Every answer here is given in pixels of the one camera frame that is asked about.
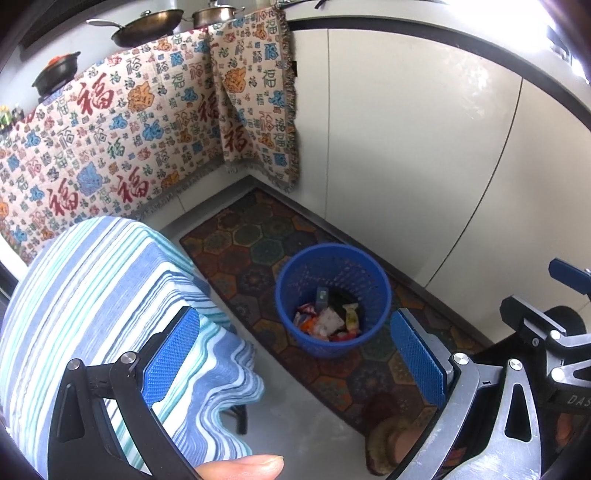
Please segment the left hand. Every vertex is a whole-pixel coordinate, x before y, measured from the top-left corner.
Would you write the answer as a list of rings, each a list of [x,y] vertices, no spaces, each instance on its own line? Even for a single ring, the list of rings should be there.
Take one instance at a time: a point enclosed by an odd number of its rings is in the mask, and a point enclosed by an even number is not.
[[[204,463],[197,467],[197,474],[204,480],[274,480],[283,467],[283,456],[250,455]]]

